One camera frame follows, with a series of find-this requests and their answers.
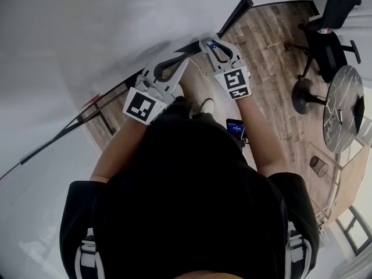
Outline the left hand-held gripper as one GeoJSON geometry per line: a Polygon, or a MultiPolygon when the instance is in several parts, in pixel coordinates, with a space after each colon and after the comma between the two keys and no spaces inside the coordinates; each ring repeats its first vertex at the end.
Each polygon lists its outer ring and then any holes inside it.
{"type": "Polygon", "coordinates": [[[174,102],[176,90],[187,66],[188,54],[162,52],[153,58],[129,89],[123,114],[148,126],[174,102]],[[151,80],[158,80],[158,85],[151,80]]]}

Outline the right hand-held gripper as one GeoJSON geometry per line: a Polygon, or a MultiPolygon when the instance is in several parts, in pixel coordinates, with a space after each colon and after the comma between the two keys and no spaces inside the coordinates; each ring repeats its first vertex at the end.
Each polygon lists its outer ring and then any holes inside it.
{"type": "Polygon", "coordinates": [[[214,77],[231,99],[252,95],[249,85],[250,72],[241,58],[239,49],[226,41],[216,40],[216,45],[229,57],[229,61],[219,61],[216,50],[206,47],[206,41],[199,41],[201,51],[208,57],[214,70],[214,77]]]}

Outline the person's left forearm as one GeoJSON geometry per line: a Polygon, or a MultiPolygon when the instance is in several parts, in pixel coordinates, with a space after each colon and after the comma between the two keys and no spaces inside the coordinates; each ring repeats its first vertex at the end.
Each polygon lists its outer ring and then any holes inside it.
{"type": "Polygon", "coordinates": [[[147,125],[129,118],[102,152],[90,181],[107,183],[131,162],[147,125]]]}

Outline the person's right forearm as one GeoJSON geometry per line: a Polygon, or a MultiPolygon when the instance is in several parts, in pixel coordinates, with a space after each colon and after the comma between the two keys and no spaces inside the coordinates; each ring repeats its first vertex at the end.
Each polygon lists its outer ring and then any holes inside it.
{"type": "Polygon", "coordinates": [[[269,177],[288,172],[280,142],[251,96],[236,100],[257,172],[269,177]]]}

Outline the person's right white shoe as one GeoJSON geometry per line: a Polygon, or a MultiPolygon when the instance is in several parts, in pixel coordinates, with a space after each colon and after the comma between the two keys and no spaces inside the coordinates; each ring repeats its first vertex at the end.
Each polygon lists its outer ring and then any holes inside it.
{"type": "Polygon", "coordinates": [[[204,101],[201,106],[200,113],[213,114],[214,113],[214,100],[208,98],[204,101]]]}

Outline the black device with blue screen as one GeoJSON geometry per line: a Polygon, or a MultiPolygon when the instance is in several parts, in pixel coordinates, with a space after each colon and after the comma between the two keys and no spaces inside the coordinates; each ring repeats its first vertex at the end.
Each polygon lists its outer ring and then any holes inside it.
{"type": "Polygon", "coordinates": [[[242,120],[237,119],[226,119],[227,131],[238,139],[242,147],[249,144],[246,136],[245,126],[242,120]]]}

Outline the black metal stand base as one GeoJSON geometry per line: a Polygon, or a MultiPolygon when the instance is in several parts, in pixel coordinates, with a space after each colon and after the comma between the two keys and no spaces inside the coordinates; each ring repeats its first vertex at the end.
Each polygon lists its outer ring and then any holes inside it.
{"type": "Polygon", "coordinates": [[[128,87],[122,83],[105,94],[97,102],[86,106],[81,114],[85,119],[93,114],[97,117],[86,122],[86,128],[95,140],[105,140],[114,136],[124,123],[121,113],[128,87]]]}

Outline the red triangular tag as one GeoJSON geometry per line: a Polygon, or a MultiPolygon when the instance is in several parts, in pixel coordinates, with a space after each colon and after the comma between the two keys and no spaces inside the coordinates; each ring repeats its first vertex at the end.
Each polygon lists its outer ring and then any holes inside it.
{"type": "Polygon", "coordinates": [[[101,98],[102,98],[101,94],[97,94],[96,96],[92,97],[88,102],[86,102],[85,104],[83,104],[83,106],[81,108],[84,108],[86,106],[89,106],[89,105],[97,102],[101,98]]]}

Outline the black office chair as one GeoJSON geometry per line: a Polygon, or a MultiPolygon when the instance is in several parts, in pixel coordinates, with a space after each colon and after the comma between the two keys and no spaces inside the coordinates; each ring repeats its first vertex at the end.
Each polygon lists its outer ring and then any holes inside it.
{"type": "Polygon", "coordinates": [[[308,44],[307,47],[293,44],[294,48],[304,51],[308,57],[304,72],[298,75],[299,80],[305,78],[312,61],[318,64],[318,75],[322,76],[326,83],[330,83],[337,71],[348,64],[345,52],[354,53],[357,63],[361,63],[355,42],[352,40],[350,46],[342,45],[334,33],[335,29],[343,26],[351,10],[361,4],[362,0],[327,0],[322,16],[298,25],[298,29],[304,32],[308,44]],[[317,33],[321,28],[329,28],[332,33],[317,33]]]}

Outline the black t-shirt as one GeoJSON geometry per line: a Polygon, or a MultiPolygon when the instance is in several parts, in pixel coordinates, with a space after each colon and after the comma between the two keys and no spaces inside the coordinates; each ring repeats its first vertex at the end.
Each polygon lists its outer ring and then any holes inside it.
{"type": "Polygon", "coordinates": [[[147,127],[123,171],[70,184],[59,241],[69,279],[204,270],[304,279],[319,251],[303,178],[258,173],[241,143],[213,115],[192,115],[183,96],[147,127]]]}

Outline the black marble round table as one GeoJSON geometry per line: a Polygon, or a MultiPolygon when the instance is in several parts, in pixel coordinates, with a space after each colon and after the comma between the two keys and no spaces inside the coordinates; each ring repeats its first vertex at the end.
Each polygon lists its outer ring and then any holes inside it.
{"type": "Polygon", "coordinates": [[[305,115],[314,105],[323,106],[323,138],[332,153],[341,153],[357,137],[353,106],[358,96],[364,96],[364,86],[357,70],[351,65],[342,66],[329,83],[324,100],[311,93],[313,82],[304,78],[297,81],[292,90],[292,104],[297,113],[305,115]],[[342,110],[343,123],[337,118],[337,109],[342,110]]]}

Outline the black mesh wastebasket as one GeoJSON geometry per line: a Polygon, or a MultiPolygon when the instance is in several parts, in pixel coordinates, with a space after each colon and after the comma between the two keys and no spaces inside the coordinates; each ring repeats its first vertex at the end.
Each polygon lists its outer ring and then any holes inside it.
{"type": "Polygon", "coordinates": [[[324,177],[329,169],[329,165],[317,156],[311,158],[309,166],[319,178],[324,177]]]}

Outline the flat black item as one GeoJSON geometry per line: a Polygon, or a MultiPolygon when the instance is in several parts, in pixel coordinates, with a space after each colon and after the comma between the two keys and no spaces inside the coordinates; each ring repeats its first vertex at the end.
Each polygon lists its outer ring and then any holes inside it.
{"type": "Polygon", "coordinates": [[[357,134],[359,133],[362,125],[364,110],[365,110],[364,96],[358,96],[353,106],[353,117],[357,134]]]}

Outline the black framed window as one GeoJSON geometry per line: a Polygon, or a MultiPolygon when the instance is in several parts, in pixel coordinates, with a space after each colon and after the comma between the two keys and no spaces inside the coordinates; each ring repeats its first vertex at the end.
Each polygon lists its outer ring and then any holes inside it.
{"type": "Polygon", "coordinates": [[[372,245],[372,229],[354,207],[350,206],[336,219],[355,256],[372,245]]]}

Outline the light wooden table white frame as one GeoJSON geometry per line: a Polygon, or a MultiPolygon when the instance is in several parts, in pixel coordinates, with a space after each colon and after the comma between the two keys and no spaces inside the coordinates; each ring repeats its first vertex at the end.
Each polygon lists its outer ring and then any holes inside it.
{"type": "Polygon", "coordinates": [[[326,228],[337,218],[341,216],[355,201],[358,190],[362,184],[369,153],[371,148],[366,145],[358,151],[358,153],[348,161],[344,166],[341,166],[332,157],[328,156],[323,150],[310,143],[318,153],[325,156],[339,171],[339,178],[334,180],[335,194],[331,197],[330,204],[324,208],[318,205],[314,199],[312,204],[320,211],[316,214],[318,223],[321,246],[328,244],[328,236],[326,228]]]}

